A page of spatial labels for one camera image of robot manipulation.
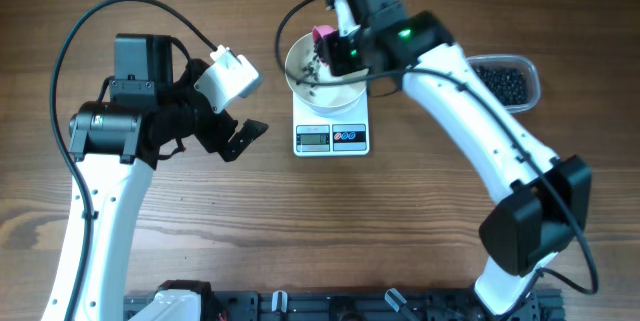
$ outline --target white digital scale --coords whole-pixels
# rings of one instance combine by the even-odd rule
[[[369,149],[366,93],[349,107],[326,114],[293,95],[293,152],[297,156],[366,155]]]

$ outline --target wood grain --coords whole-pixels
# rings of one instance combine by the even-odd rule
[[[101,0],[0,0],[0,320],[39,319],[53,284],[70,181],[51,136],[49,77],[82,13]],[[462,287],[486,253],[477,228],[492,205],[468,161],[437,123],[402,95],[370,101],[372,152],[298,159],[291,152],[291,93],[273,36],[300,0],[162,0],[214,43],[245,54],[266,77],[231,114],[270,129],[236,162],[197,141],[162,163],[138,220],[127,289],[166,279],[216,289],[270,291]],[[640,304],[640,0],[406,0],[430,9],[468,55],[530,57],[542,99],[518,119],[564,156],[594,170],[587,237],[601,274],[596,297],[566,292],[569,320],[629,320]],[[288,48],[322,5],[292,19]],[[206,47],[178,21],[145,5],[118,5],[80,30],[59,87],[61,124],[113,73],[118,32],[171,34],[191,54]],[[175,69],[183,59],[175,56]],[[554,268],[587,282],[576,245]],[[560,286],[544,279],[542,285]]]

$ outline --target green light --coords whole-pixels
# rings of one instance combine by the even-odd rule
[[[402,38],[407,38],[409,36],[411,36],[411,30],[410,29],[404,29],[400,32],[398,32],[398,35]]]

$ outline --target black beans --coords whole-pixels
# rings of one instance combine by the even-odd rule
[[[527,82],[518,69],[474,66],[473,70],[504,106],[527,103]]]

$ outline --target clear plastic container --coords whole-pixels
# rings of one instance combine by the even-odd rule
[[[473,67],[515,68],[524,75],[527,86],[527,102],[521,105],[510,105],[504,108],[511,113],[531,110],[540,100],[540,78],[536,66],[524,56],[518,55],[480,55],[467,58]]]

